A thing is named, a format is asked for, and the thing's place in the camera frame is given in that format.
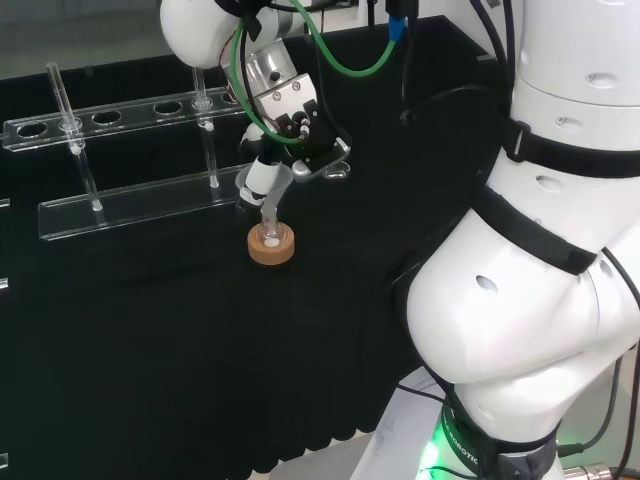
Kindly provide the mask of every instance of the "table surface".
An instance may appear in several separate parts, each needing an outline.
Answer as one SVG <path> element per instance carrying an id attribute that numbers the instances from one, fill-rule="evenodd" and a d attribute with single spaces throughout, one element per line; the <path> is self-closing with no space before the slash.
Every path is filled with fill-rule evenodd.
<path id="1" fill-rule="evenodd" d="M 413 98 L 492 83 L 493 62 L 444 18 L 419 23 Z M 326 36 L 363 68 L 386 27 Z M 308 38 L 287 40 L 317 79 Z M 0 452 L 21 479 L 243 479 L 331 438 L 372 431 L 415 369 L 390 288 L 467 210 L 498 151 L 493 99 L 417 109 L 400 125 L 402 52 L 372 78 L 325 66 L 326 95 L 354 139 L 352 176 L 293 185 L 280 217 L 296 232 L 279 269 L 248 258 L 254 218 L 233 206 L 77 238 L 38 238 L 37 204 L 82 192 L 64 146 L 0 152 Z M 219 80 L 208 72 L 208 84 Z M 172 57 L 65 72 L 75 108 L 190 90 Z M 44 75 L 0 82 L 0 121 L 55 110 Z M 216 124 L 220 163 L 238 162 L 244 116 Z M 96 139 L 100 189 L 203 169 L 195 125 Z"/>

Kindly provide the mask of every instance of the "circular hole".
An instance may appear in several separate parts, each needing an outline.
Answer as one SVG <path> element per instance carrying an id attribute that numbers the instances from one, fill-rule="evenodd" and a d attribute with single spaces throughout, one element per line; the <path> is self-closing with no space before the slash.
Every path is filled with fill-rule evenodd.
<path id="1" fill-rule="evenodd" d="M 28 123 L 18 128 L 18 135 L 22 138 L 35 138 L 47 131 L 46 123 Z"/>
<path id="2" fill-rule="evenodd" d="M 78 117 L 74 117 L 74 118 L 75 118 L 76 126 L 78 127 L 78 130 L 82 129 L 82 120 L 80 120 Z M 70 132 L 72 130 L 75 130 L 73 126 L 68 127 L 67 124 L 64 122 L 64 120 L 60 120 L 60 123 L 58 124 L 58 128 L 63 132 Z"/>
<path id="3" fill-rule="evenodd" d="M 547 177 L 545 175 L 539 175 L 536 177 L 536 182 L 545 190 L 553 193 L 558 193 L 562 190 L 562 183 L 555 178 Z"/>
<path id="4" fill-rule="evenodd" d="M 613 73 L 592 73 L 585 77 L 585 81 L 594 88 L 614 88 L 618 84 L 618 77 Z"/>
<path id="5" fill-rule="evenodd" d="M 122 114 L 117 110 L 111 110 L 109 112 L 100 112 L 96 113 L 92 120 L 93 123 L 97 123 L 98 125 L 113 125 L 118 122 L 122 118 Z"/>
<path id="6" fill-rule="evenodd" d="M 182 104 L 180 102 L 159 103 L 153 109 L 158 115 L 175 115 L 182 110 Z"/>
<path id="7" fill-rule="evenodd" d="M 233 101 L 233 98 L 231 98 L 231 95 L 229 95 L 229 92 L 225 92 L 222 94 L 222 101 L 225 103 L 230 103 L 231 105 L 236 104 L 236 102 Z"/>
<path id="8" fill-rule="evenodd" d="M 613 276 L 613 270 L 611 270 L 609 264 L 604 260 L 600 260 L 600 270 L 602 270 L 602 273 L 604 273 L 607 277 Z"/>
<path id="9" fill-rule="evenodd" d="M 487 412 L 480 405 L 478 405 L 478 410 L 480 410 L 480 413 L 483 414 L 485 417 L 487 417 L 489 420 L 495 420 L 495 417 L 491 415 L 489 412 Z"/>
<path id="10" fill-rule="evenodd" d="M 578 133 L 582 130 L 582 122 L 576 118 L 558 117 L 556 125 L 569 133 Z"/>
<path id="11" fill-rule="evenodd" d="M 486 290 L 487 292 L 493 294 L 498 293 L 498 287 L 496 286 L 496 284 L 489 280 L 487 277 L 478 275 L 476 277 L 476 282 L 478 282 L 478 285 L 480 285 L 480 288 L 482 288 L 483 290 Z"/>

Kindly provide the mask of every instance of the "metal connector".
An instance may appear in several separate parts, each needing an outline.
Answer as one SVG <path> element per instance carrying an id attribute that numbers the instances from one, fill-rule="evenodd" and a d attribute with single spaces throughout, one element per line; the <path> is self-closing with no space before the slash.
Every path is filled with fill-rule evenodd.
<path id="1" fill-rule="evenodd" d="M 612 480 L 611 470 L 604 463 L 589 465 L 588 467 L 567 468 L 564 471 L 565 480 Z"/>

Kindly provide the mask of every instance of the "white plastic casing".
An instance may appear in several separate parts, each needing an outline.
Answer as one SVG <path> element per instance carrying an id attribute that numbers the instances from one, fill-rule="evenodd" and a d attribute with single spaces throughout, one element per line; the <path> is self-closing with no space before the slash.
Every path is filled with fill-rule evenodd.
<path id="1" fill-rule="evenodd" d="M 263 8 L 257 18 L 262 30 L 255 42 L 247 42 L 247 55 L 278 38 L 280 22 L 276 10 Z M 173 53 L 187 65 L 203 69 L 218 65 L 220 52 L 238 24 L 238 18 L 225 12 L 215 0 L 162 0 L 160 21 Z M 300 15 L 292 15 L 289 29 L 280 33 L 286 34 L 301 27 Z"/>
<path id="2" fill-rule="evenodd" d="M 520 76 L 556 97 L 640 106 L 640 0 L 525 0 Z"/>
<path id="3" fill-rule="evenodd" d="M 640 151 L 640 0 L 525 0 L 524 12 L 512 118 L 552 141 Z M 488 185 L 574 245 L 611 245 L 640 282 L 640 226 L 630 227 L 639 180 L 518 164 L 502 151 Z M 407 315 L 420 355 L 456 384 L 473 420 L 512 442 L 548 435 L 640 337 L 638 306 L 610 262 L 569 275 L 473 211 L 416 276 Z"/>

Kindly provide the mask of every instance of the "blue connector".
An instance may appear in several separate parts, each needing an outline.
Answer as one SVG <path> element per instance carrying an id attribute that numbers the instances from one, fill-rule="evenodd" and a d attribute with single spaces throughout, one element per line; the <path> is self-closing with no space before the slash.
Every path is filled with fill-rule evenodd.
<path id="1" fill-rule="evenodd" d="M 389 17 L 389 40 L 398 42 L 402 37 L 405 23 L 404 18 Z"/>

